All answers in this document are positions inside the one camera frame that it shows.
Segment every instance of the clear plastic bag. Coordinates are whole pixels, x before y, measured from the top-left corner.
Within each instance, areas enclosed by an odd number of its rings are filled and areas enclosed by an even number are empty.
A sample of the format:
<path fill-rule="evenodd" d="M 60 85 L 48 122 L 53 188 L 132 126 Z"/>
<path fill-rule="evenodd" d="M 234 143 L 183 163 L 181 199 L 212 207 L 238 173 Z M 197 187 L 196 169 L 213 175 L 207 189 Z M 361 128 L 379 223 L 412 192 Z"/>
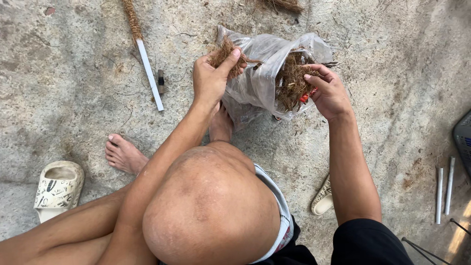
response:
<path fill-rule="evenodd" d="M 290 52 L 300 51 L 304 57 L 319 63 L 332 61 L 329 46 L 319 36 L 308 33 L 297 40 L 287 41 L 270 34 L 247 36 L 219 25 L 217 44 L 222 43 L 224 35 L 241 47 L 248 58 L 263 62 L 259 67 L 255 67 L 257 63 L 249 63 L 243 74 L 227 82 L 222 101 L 234 121 L 235 131 L 244 128 L 264 109 L 277 117 L 291 120 L 313 105 L 310 100 L 299 111 L 285 111 L 283 106 L 278 107 L 275 77 Z"/>

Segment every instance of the hand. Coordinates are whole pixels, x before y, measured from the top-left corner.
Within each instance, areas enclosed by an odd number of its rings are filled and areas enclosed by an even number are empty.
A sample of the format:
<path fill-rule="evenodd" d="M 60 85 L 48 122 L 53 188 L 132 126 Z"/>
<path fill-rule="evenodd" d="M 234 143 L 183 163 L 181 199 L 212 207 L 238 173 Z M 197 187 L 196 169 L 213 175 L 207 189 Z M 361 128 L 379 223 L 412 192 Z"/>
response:
<path fill-rule="evenodd" d="M 193 89 L 195 91 L 193 102 L 207 105 L 211 108 L 217 105 L 222 95 L 224 95 L 227 76 L 239 60 L 241 49 L 236 47 L 217 69 L 208 64 L 209 55 L 212 53 L 199 57 L 193 66 Z M 244 63 L 241 66 L 242 68 L 239 69 L 239 73 L 244 71 L 247 64 Z"/>
<path fill-rule="evenodd" d="M 311 96 L 319 112 L 332 121 L 339 115 L 353 114 L 350 100 L 339 76 L 321 64 L 306 65 L 321 75 L 304 75 L 304 79 L 318 90 Z"/>

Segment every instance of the white slide sandal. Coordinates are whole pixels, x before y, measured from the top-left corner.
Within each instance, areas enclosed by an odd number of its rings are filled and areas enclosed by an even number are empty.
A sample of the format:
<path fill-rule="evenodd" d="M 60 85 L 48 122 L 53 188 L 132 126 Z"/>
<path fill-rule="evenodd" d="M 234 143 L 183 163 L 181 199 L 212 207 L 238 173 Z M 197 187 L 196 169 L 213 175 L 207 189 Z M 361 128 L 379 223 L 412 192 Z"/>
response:
<path fill-rule="evenodd" d="M 315 215 L 325 213 L 330 207 L 333 206 L 332 191 L 330 188 L 330 174 L 324 181 L 322 188 L 312 200 L 311 211 Z"/>
<path fill-rule="evenodd" d="M 74 162 L 56 161 L 47 165 L 39 177 L 33 207 L 41 223 L 75 208 L 84 180 L 83 169 Z"/>

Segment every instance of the white tube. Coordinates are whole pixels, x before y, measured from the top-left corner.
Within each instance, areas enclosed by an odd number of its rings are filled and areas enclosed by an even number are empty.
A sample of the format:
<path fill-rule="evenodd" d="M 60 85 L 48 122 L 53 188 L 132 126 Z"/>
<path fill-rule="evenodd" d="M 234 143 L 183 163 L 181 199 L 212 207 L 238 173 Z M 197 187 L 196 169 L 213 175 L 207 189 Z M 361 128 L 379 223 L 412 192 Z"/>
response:
<path fill-rule="evenodd" d="M 443 168 L 441 167 L 439 168 L 439 184 L 437 188 L 437 215 L 435 216 L 437 224 L 440 224 L 442 189 L 443 189 Z"/>
<path fill-rule="evenodd" d="M 144 47 L 144 43 L 141 39 L 136 40 L 139 53 L 141 54 L 142 62 L 144 63 L 144 68 L 146 69 L 147 78 L 149 79 L 150 88 L 152 89 L 152 94 L 154 94 L 155 103 L 157 104 L 157 109 L 159 111 L 163 110 L 162 101 L 160 100 L 159 91 L 157 89 L 157 85 L 155 84 L 154 75 L 152 74 L 152 68 L 149 64 L 149 58 L 147 58 L 146 48 Z"/>
<path fill-rule="evenodd" d="M 445 202 L 445 214 L 450 214 L 451 189 L 453 188 L 453 174 L 455 173 L 455 157 L 450 160 L 450 172 L 448 173 L 447 200 Z"/>

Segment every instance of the person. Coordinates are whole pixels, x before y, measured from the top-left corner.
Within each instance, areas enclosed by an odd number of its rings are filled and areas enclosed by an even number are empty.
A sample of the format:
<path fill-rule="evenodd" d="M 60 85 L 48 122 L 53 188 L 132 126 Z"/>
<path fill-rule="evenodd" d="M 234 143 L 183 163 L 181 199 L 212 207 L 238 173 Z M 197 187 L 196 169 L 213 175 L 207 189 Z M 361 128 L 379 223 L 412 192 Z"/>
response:
<path fill-rule="evenodd" d="M 110 166 L 136 174 L 118 191 L 0 242 L 0 264 L 316 264 L 303 245 L 276 184 L 230 139 L 233 124 L 220 104 L 239 48 L 217 68 L 208 55 L 194 64 L 193 104 L 148 159 L 111 134 Z M 246 64 L 239 69 L 241 73 Z M 366 165 L 357 123 L 338 75 L 321 77 L 312 99 L 328 120 L 330 180 L 339 228 L 332 264 L 412 264 L 381 224 L 381 204 Z M 199 146 L 209 129 L 210 143 Z"/>

